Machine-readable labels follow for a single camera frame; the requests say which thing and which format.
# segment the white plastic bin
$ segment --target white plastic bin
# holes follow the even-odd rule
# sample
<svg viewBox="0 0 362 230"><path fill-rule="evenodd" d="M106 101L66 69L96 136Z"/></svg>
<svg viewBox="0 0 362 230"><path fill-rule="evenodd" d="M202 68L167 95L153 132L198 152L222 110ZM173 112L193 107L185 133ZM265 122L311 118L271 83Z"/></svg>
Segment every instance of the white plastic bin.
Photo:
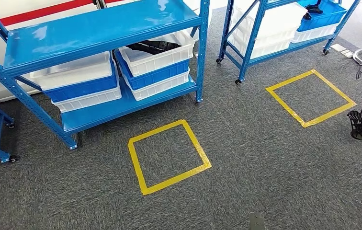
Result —
<svg viewBox="0 0 362 230"><path fill-rule="evenodd" d="M318 27L315 29L311 29L311 30L305 30L302 32L296 31L295 37L292 40L292 43L299 43L299 42L304 42L304 41L312 40L312 39L319 38L319 37L332 35L335 33L336 27L338 25L339 25L339 23L322 26L322 27Z"/></svg>
<svg viewBox="0 0 362 230"><path fill-rule="evenodd" d="M122 98L122 93L119 86L119 77L116 76L118 86L114 89L105 90L102 92L96 92L73 99L68 99L61 102L51 102L57 106L62 113L69 112L76 109L82 109L85 107L101 104Z"/></svg>
<svg viewBox="0 0 362 230"><path fill-rule="evenodd" d="M119 48L123 59L126 61L134 77L193 57L192 48L194 46L194 40L185 31L177 31L149 40L175 42L181 45L181 47L156 55L132 50L125 46Z"/></svg>
<svg viewBox="0 0 362 230"><path fill-rule="evenodd" d="M258 58L267 54L272 54L284 49L288 49L291 44L292 38L278 41L274 44L266 44L265 46L257 46L254 45L253 52L251 53L250 59ZM228 41L238 49L238 51L242 54L246 54L246 49L248 44L243 42L239 37L235 37L233 34L230 35Z"/></svg>
<svg viewBox="0 0 362 230"><path fill-rule="evenodd" d="M42 90L50 90L71 84L112 76L110 52L84 57L29 74Z"/></svg>
<svg viewBox="0 0 362 230"><path fill-rule="evenodd" d="M127 81L126 76L124 76L124 80L126 81L127 86L132 91L133 96L135 97L136 101L143 100L145 98L148 98L150 96L156 95L157 93L161 93L163 91L169 90L171 88L174 88L176 86L182 85L184 83L188 82L188 76L190 74L190 70L188 69L188 72L176 75L171 78L167 78L165 80L159 81L157 83L148 85L146 87L143 87L138 90L132 90L132 87L130 87L129 82Z"/></svg>
<svg viewBox="0 0 362 230"><path fill-rule="evenodd" d="M253 0L235 1L231 26L236 24L252 3ZM251 32L258 8L259 3L247 14L246 18L239 25L242 29ZM297 2L266 10L257 38L267 37L270 34L278 34L280 31L287 31L295 26L298 28L301 24L302 17L307 11L307 9Z"/></svg>

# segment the yellow floor tape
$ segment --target yellow floor tape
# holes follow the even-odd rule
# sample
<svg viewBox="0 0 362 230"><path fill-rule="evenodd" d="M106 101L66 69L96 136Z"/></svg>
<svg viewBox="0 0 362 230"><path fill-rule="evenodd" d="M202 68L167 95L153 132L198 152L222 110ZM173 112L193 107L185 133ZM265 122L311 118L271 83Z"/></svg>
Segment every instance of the yellow floor tape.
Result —
<svg viewBox="0 0 362 230"><path fill-rule="evenodd" d="M195 146L196 150L198 151L199 156L201 157L202 161L203 161L203 165L198 166L194 169L191 169L187 172L184 172L178 176L172 177L168 180L165 180L161 183L158 183L156 185L153 185L151 187L147 187L146 185L146 181L144 180L143 177L143 173L142 173L142 169L140 168L140 164L139 164L139 160L137 159L137 155L136 155L136 150L135 150L135 146L134 143L136 141L140 141L142 139L148 138L154 134L157 134L159 132L165 131L167 129L173 128L175 126L178 125L182 125L185 129L185 131L187 132L188 136L190 137L193 145ZM134 138L130 138L129 139L129 151L130 151L130 156L132 157L132 161L133 161L133 165L135 167L135 172L137 175L137 178L139 180L139 185L140 185L140 190L142 192L143 195L147 195L147 194L151 194L153 192L156 192L160 189L163 189L165 187L168 187L172 184L175 184L179 181L182 181L190 176L193 176L197 173L200 173L202 171L204 171L205 169L208 169L211 167L211 163L209 162L208 158L206 157L204 150L202 149L201 145L198 143L198 140L196 139L194 133L192 132L190 126L188 125L186 120L178 120L176 122L170 123L168 125L156 128L154 130L151 130L147 133L144 133L142 135L136 136Z"/></svg>
<svg viewBox="0 0 362 230"><path fill-rule="evenodd" d="M308 122L305 122L302 118L300 118L298 116L298 114L296 114L296 112L294 110L292 110L275 92L274 90L284 86L284 85L288 85L289 83L292 83L294 81L297 81L299 79L302 79L306 76L309 76L311 74L315 74L317 75L323 82L325 82L330 88L332 88L335 92L337 92L341 97L343 97L348 103L337 108L337 109L334 109L326 114L323 114L322 116L319 116L313 120L310 120ZM328 81L326 78L324 78L320 73L318 73L318 71L316 71L315 69L312 69L308 72L305 72L303 74L300 74L296 77L293 77L293 78L290 78L288 80L285 80L283 82L280 82L276 85L273 85L271 87L268 87L266 88L266 90L284 107L284 109L286 109L289 114L291 114L301 125L302 127L306 128L306 127L309 127L309 126L312 126L312 125L315 125L321 121L324 121L336 114L339 114L347 109L350 109L352 108L353 106L356 105L356 103L350 99L348 96L346 96L342 91L340 91L338 88L336 88L336 86L334 86L332 83L330 83L330 81Z"/></svg>

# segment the plastic storage bin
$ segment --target plastic storage bin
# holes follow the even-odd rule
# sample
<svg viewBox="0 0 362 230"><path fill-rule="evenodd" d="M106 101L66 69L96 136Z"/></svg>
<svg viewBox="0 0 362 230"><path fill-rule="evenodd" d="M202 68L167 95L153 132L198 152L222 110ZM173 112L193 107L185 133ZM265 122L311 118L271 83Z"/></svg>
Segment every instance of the plastic storage bin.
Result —
<svg viewBox="0 0 362 230"><path fill-rule="evenodd" d="M256 44L254 44L253 52L251 53L250 59L258 58L264 55L288 49L291 44L291 40L292 38L289 38L283 41L278 41L274 44L267 44L265 46L257 46ZM242 55L246 54L248 44L243 42L243 40L241 40L239 37L235 37L233 34L231 34L228 38L228 41L234 47L236 47L236 49L238 49L239 53L241 53Z"/></svg>
<svg viewBox="0 0 362 230"><path fill-rule="evenodd" d="M126 69L128 73L127 82L129 83L129 86L133 90L138 90L143 87L146 87L148 85L157 83L159 81L162 81L164 79L174 77L178 74L182 74L188 71L188 63L189 60L184 60L175 64L172 64L170 66L155 70L153 72L149 72L137 77L133 77L132 73L129 70L128 65L126 62L122 59L122 56L119 52L115 52L115 56L117 58L117 61L122 69Z"/></svg>
<svg viewBox="0 0 362 230"><path fill-rule="evenodd" d="M159 81L157 83L148 85L146 87L143 87L138 90L133 90L132 87L129 84L128 77L124 75L124 80L129 86L130 91L132 91L133 96L135 97L136 101L143 100L145 98L151 97L153 95L156 95L157 93L164 92L166 90L169 90L171 88L174 88L176 86L182 85L184 83L187 83L189 80L189 74L190 71L188 70L185 73L178 74L174 77L167 78L165 80Z"/></svg>
<svg viewBox="0 0 362 230"><path fill-rule="evenodd" d="M114 89L118 86L114 64L111 63L112 75L109 77L89 80L68 86L43 91L53 102L60 102L71 98L81 97L87 94Z"/></svg>
<svg viewBox="0 0 362 230"><path fill-rule="evenodd" d="M310 4L315 4L316 0L301 0L298 1L298 3L302 6L307 6ZM342 17L347 12L347 9L343 8L339 3L335 3L332 0L322 0L319 8L323 11L323 13L311 13L311 20L303 19L301 26L298 28L299 32L340 23Z"/></svg>
<svg viewBox="0 0 362 230"><path fill-rule="evenodd" d="M128 64L134 77L193 57L192 48L194 46L194 40L185 31L177 31L150 40L175 42L181 45L181 47L156 55L132 50L125 46L119 48L123 59Z"/></svg>
<svg viewBox="0 0 362 230"><path fill-rule="evenodd" d="M338 25L339 25L339 23L333 24L333 25L326 25L326 26L318 27L318 28L311 29L311 30L305 30L302 32L296 31L295 37L291 42L299 43L299 42L304 42L304 41L312 40L312 39L319 38L319 37L332 35L335 33L336 27Z"/></svg>
<svg viewBox="0 0 362 230"><path fill-rule="evenodd" d="M112 76L113 66L110 52L103 52L89 57L41 69L29 74L42 90L60 88L76 83Z"/></svg>
<svg viewBox="0 0 362 230"><path fill-rule="evenodd" d="M243 16L244 12L252 3L253 0L235 1L231 18L232 27ZM251 32L258 8L259 3L253 7L253 9L247 14L246 18L239 24L239 27L242 30ZM280 31L287 31L293 27L298 28L301 24L302 17L306 14L306 12L307 9L296 2L266 10L263 20L261 21L257 38L259 39L260 37L267 37L271 34L278 34Z"/></svg>
<svg viewBox="0 0 362 230"><path fill-rule="evenodd" d="M57 106L62 113L65 113L72 110L82 109L96 104L117 100L122 98L122 93L120 91L120 86L119 86L119 77L117 74L116 74L116 84L117 87L114 89L105 90L102 92L96 92L61 102L51 101L51 103Z"/></svg>

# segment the blue bin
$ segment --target blue bin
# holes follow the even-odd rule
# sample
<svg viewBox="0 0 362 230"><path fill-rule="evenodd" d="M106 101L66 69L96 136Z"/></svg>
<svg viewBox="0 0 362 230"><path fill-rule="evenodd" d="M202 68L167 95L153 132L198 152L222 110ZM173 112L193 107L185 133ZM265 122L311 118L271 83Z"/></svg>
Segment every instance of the blue bin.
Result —
<svg viewBox="0 0 362 230"><path fill-rule="evenodd" d="M47 94L54 103L56 103L91 93L114 89L117 87L117 80L114 64L111 63L111 65L113 73L112 76L63 86L43 92Z"/></svg>
<svg viewBox="0 0 362 230"><path fill-rule="evenodd" d="M172 64L170 66L133 77L130 69L125 60L123 60L120 52L115 52L115 57L120 65L122 74L127 77L127 80L132 87L132 90L138 90L148 85L154 84L156 82L162 81L164 79L174 77L178 74L182 74L188 71L189 60L180 61L178 63Z"/></svg>
<svg viewBox="0 0 362 230"><path fill-rule="evenodd" d="M317 0L301 0L298 1L298 3L301 6L305 7L307 5L316 4ZM319 8L323 11L323 13L311 13L311 20L302 19L301 26L298 28L297 31L301 32L339 23L342 17L347 12L347 9L343 8L340 4L335 3L332 0L322 0Z"/></svg>

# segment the shelf caster wheel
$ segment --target shelf caster wheel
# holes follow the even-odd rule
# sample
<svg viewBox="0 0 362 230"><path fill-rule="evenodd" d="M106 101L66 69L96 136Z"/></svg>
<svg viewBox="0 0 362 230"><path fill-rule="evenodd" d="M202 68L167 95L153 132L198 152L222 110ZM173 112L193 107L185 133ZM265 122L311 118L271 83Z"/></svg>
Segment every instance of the shelf caster wheel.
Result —
<svg viewBox="0 0 362 230"><path fill-rule="evenodd" d="M9 157L9 162L10 162L10 163L15 163L15 162L18 161L18 160L20 160L20 156L18 156L18 155L11 155L11 156Z"/></svg>

